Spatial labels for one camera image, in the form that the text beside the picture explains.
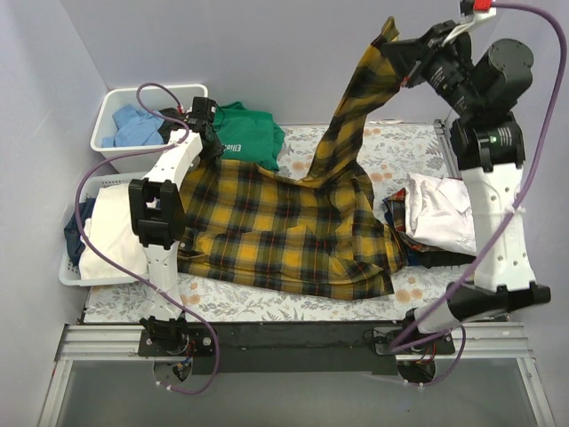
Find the yellow plaid long sleeve shirt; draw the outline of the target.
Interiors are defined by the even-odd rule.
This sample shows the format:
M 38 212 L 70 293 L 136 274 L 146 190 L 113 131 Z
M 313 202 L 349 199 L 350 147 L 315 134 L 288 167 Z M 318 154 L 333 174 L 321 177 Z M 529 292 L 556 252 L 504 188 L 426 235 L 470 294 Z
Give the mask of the yellow plaid long sleeve shirt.
M 388 19 L 366 48 L 303 178 L 229 159 L 186 174 L 180 272 L 346 301 L 392 293 L 405 256 L 374 215 L 373 184 L 358 156 L 367 116 L 399 90 L 381 54 L 398 34 Z

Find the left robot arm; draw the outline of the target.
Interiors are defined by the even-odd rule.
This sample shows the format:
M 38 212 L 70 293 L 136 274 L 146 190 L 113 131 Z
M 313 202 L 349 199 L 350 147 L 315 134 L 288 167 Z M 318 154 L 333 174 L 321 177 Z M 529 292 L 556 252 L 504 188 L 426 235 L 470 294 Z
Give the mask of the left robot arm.
M 188 129 L 174 133 L 172 148 L 158 158 L 143 178 L 129 184 L 132 231 L 139 238 L 148 265 L 148 280 L 157 297 L 149 309 L 156 320 L 175 320 L 182 313 L 177 252 L 185 229 L 180 187 L 201 159 L 218 157 L 223 146 L 213 129 L 217 104 L 196 97 L 185 114 Z

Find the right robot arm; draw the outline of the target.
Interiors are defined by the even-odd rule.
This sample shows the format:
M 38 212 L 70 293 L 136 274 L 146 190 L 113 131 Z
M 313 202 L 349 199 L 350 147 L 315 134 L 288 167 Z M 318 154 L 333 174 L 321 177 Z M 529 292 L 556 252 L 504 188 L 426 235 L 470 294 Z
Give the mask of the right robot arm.
M 478 63 L 470 31 L 494 17 L 491 1 L 462 1 L 461 22 L 436 24 L 423 36 L 380 48 L 401 80 L 423 82 L 457 114 L 451 143 L 469 194 L 477 257 L 473 272 L 447 287 L 440 302 L 405 316 L 403 345 L 426 351 L 435 334 L 464 321 L 547 304 L 549 287 L 537 283 L 525 248 L 519 204 L 525 144 L 512 109 L 533 82 L 533 53 L 510 38 L 494 42 Z

